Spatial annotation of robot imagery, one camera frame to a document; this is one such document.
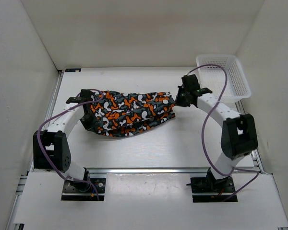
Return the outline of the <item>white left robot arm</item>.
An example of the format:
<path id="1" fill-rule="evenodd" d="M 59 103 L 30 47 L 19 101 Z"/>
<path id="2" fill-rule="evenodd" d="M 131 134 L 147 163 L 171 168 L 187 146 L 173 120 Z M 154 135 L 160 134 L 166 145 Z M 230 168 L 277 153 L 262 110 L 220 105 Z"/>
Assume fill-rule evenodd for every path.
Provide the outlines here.
<path id="1" fill-rule="evenodd" d="M 66 104 L 64 110 L 46 120 L 33 134 L 33 164 L 37 169 L 55 171 L 63 180 L 74 183 L 81 192 L 89 190 L 88 170 L 72 160 L 68 136 L 86 113 L 90 103 Z"/>

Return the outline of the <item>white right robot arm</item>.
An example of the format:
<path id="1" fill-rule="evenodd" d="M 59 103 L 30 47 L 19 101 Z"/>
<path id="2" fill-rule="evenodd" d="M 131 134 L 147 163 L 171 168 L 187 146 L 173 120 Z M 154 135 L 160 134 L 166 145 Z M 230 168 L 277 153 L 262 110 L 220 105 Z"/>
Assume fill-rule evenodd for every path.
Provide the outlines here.
<path id="1" fill-rule="evenodd" d="M 258 148 L 254 117 L 250 114 L 242 115 L 230 109 L 220 102 L 208 88 L 189 91 L 184 86 L 179 86 L 176 105 L 181 107 L 194 105 L 207 113 L 201 129 L 203 151 L 210 164 L 206 187 L 216 192 L 223 186 L 223 179 L 231 176 L 237 164 Z M 215 163 L 209 158 L 204 140 L 205 127 L 209 118 L 216 121 L 222 128 L 220 141 L 222 152 Z"/>

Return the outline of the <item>orange camouflage shorts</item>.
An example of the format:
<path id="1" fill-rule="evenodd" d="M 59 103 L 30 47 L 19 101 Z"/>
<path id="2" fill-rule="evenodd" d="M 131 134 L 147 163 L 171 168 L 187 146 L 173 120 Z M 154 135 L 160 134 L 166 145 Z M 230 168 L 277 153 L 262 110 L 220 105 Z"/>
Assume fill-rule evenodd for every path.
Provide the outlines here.
<path id="1" fill-rule="evenodd" d="M 103 95 L 88 110 L 92 121 L 87 130 L 98 135 L 133 136 L 175 118 L 175 101 L 169 92 L 104 91 Z"/>

